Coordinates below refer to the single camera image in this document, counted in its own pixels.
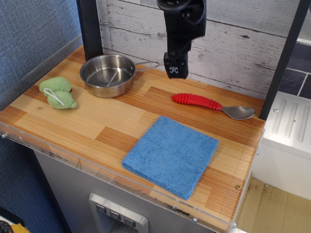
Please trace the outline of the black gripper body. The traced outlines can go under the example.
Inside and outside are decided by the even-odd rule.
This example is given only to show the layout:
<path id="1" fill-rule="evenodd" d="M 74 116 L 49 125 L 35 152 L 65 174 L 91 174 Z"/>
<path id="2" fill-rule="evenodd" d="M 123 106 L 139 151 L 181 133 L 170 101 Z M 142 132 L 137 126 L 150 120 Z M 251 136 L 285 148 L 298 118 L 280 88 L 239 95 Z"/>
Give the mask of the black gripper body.
<path id="1" fill-rule="evenodd" d="M 167 53 L 177 59 L 191 49 L 192 40 L 206 33 L 205 0 L 164 0 L 163 12 L 167 31 Z"/>

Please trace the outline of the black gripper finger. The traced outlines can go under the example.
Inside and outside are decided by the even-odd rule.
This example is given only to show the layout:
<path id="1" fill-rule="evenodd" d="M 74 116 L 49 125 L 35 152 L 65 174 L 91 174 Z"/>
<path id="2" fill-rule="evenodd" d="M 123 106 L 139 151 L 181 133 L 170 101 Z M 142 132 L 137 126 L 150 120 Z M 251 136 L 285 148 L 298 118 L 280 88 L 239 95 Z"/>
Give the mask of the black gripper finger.
<path id="1" fill-rule="evenodd" d="M 171 71 L 172 65 L 171 65 L 171 60 L 170 60 L 167 52 L 164 53 L 163 61 L 164 61 L 164 67 L 165 67 L 167 76 L 169 78 L 172 78 L 173 77 L 173 74 L 172 74 L 172 71 Z"/>
<path id="2" fill-rule="evenodd" d="M 188 77 L 189 69 L 188 69 L 188 54 L 182 54 L 179 57 L 178 61 L 178 74 L 179 78 L 186 79 Z"/>

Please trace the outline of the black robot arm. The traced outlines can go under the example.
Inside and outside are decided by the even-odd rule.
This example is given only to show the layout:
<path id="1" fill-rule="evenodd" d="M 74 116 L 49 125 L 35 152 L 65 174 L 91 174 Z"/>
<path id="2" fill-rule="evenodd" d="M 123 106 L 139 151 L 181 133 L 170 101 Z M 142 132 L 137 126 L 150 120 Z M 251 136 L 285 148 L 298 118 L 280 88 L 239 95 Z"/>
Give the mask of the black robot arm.
<path id="1" fill-rule="evenodd" d="M 192 41 L 206 34 L 206 0 L 158 0 L 167 32 L 164 67 L 169 78 L 188 77 Z"/>

